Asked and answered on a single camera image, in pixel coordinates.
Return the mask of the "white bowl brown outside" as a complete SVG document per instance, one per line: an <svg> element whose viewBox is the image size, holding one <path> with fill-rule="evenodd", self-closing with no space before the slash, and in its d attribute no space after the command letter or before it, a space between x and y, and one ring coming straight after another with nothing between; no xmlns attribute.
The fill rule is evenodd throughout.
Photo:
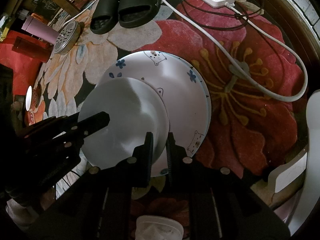
<svg viewBox="0 0 320 240"><path fill-rule="evenodd" d="M42 88L41 85L37 85L36 88L29 86L25 96L25 108L27 111L34 110L39 106Z"/></svg>
<svg viewBox="0 0 320 240"><path fill-rule="evenodd" d="M93 89L84 101L79 121L105 112L109 124L84 139L81 150L88 162L101 169L133 155L153 134L152 161L161 156L169 132L169 118L161 97L143 81L131 77L111 79Z"/></svg>

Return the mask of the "large white bear plate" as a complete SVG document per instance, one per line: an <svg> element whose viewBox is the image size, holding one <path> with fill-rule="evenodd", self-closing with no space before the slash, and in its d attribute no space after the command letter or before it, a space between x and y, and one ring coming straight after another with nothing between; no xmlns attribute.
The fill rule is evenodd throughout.
<svg viewBox="0 0 320 240"><path fill-rule="evenodd" d="M118 77L131 77L151 86L163 100L169 132L192 156L207 134L211 104L203 78L184 59L161 51L139 51L112 65L98 85ZM153 162L154 177L168 172L166 150Z"/></svg>

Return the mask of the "red bag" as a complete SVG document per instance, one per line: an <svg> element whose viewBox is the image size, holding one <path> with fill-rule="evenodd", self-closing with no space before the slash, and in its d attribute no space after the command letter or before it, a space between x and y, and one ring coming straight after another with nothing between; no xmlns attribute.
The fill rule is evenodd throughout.
<svg viewBox="0 0 320 240"><path fill-rule="evenodd" d="M14 95L25 95L28 87L34 85L42 62L12 51L16 37L21 37L42 48L45 48L46 44L34 37L13 30L10 30L1 42L1 64L14 71L12 92Z"/></svg>

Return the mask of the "white furniture piece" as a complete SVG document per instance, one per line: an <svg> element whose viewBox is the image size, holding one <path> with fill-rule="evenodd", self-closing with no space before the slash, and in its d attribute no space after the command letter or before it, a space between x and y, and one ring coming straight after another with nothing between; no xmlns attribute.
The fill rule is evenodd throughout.
<svg viewBox="0 0 320 240"><path fill-rule="evenodd" d="M288 215L284 208L276 214L287 224L294 235L319 204L319 90L310 96L306 107L308 144L287 164L273 170L268 176L268 189L279 193L304 174L304 184L298 196L285 205L292 204Z"/></svg>

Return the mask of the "round metal perforated tin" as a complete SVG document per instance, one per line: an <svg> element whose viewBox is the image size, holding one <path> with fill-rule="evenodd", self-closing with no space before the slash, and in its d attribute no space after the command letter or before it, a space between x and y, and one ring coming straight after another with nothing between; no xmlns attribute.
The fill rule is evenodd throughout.
<svg viewBox="0 0 320 240"><path fill-rule="evenodd" d="M54 44L54 54L65 55L76 44L81 33L80 24L77 21L69 22L59 33Z"/></svg>

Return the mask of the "pink tumbler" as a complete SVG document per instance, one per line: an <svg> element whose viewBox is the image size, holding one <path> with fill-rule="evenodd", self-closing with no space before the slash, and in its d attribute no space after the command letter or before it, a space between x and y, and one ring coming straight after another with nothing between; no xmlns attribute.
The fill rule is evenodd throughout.
<svg viewBox="0 0 320 240"><path fill-rule="evenodd" d="M59 32L53 28L40 22L33 16L28 16L21 27L22 30L43 39L44 41L55 44L59 36Z"/></svg>

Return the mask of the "black slipper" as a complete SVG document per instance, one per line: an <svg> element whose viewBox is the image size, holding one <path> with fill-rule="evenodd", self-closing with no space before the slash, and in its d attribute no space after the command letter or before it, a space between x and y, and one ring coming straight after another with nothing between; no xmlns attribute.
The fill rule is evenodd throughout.
<svg viewBox="0 0 320 240"><path fill-rule="evenodd" d="M99 0L89 26L92 33L103 35L116 26L119 2L120 0Z"/></svg>
<svg viewBox="0 0 320 240"><path fill-rule="evenodd" d="M159 12L161 0L120 0L118 21L123 28L136 28L150 22Z"/></svg>

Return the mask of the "floral round rug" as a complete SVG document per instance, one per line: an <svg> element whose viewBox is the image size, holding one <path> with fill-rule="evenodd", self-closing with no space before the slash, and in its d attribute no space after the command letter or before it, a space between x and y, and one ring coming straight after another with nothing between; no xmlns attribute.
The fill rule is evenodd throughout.
<svg viewBox="0 0 320 240"><path fill-rule="evenodd" d="M303 178L279 193L271 192L265 172L288 161L297 146L299 114L306 99L281 102L253 88L229 69L232 57L255 81L281 95L297 93L304 81L296 58L286 50L281 30L257 9L247 9L251 25L228 18L227 8L212 9L201 0L162 5L151 22L133 29L116 25L103 35L88 28L66 55L53 55L36 80L40 104L27 113L28 124L80 111L105 72L127 55L151 50L173 54L198 71L211 101L209 131L198 159L207 167L226 166L241 178L253 178L252 190L271 208L281 206Z"/></svg>

